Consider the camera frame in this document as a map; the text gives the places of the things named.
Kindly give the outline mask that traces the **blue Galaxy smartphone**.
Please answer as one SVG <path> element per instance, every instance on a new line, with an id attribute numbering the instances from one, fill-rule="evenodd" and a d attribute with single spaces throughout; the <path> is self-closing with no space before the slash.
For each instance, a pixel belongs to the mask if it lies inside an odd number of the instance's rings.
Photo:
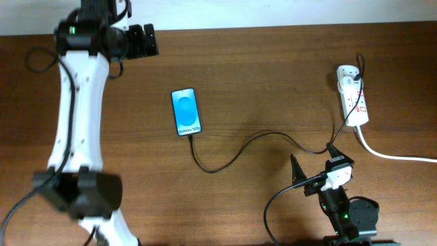
<path id="1" fill-rule="evenodd" d="M 197 99 L 193 88 L 171 93 L 175 125 L 179 136 L 197 134 L 202 131 Z"/>

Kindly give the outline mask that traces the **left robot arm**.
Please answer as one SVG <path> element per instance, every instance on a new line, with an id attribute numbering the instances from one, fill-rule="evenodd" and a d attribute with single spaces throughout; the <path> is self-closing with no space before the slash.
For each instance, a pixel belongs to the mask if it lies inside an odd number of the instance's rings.
<path id="1" fill-rule="evenodd" d="M 112 62 L 158 55 L 151 24 L 130 25 L 129 0 L 82 1 L 55 29 L 61 95 L 55 145 L 36 191 L 99 245 L 139 245 L 121 211 L 122 180 L 103 170 L 102 99 Z"/>

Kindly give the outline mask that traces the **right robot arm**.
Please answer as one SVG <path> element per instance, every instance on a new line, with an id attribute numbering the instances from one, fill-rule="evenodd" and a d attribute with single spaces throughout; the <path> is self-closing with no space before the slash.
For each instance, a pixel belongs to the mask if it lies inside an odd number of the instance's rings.
<path id="1" fill-rule="evenodd" d="M 323 213 L 329 218 L 334 236 L 325 236 L 324 245 L 371 245 L 370 238 L 377 234 L 379 204 L 367 197 L 348 197 L 343 188 L 352 179 L 354 161 L 334 145 L 327 145 L 330 159 L 325 170 L 308 178 L 297 158 L 290 156 L 292 184 L 303 187 L 304 195 L 318 195 Z"/>

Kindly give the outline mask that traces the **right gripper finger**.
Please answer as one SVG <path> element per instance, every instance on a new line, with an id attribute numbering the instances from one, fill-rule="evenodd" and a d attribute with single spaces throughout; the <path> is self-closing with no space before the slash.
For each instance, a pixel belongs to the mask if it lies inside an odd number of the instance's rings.
<path id="1" fill-rule="evenodd" d="M 335 162 L 335 161 L 346 161 L 347 163 L 352 162 L 352 159 L 349 156 L 338 150 L 332 143 L 327 143 L 326 147 L 330 154 L 331 162 Z"/>
<path id="2" fill-rule="evenodd" d="M 292 182 L 300 183 L 306 180 L 305 173 L 303 172 L 297 158 L 293 154 L 290 155 L 290 161 L 292 165 Z"/>

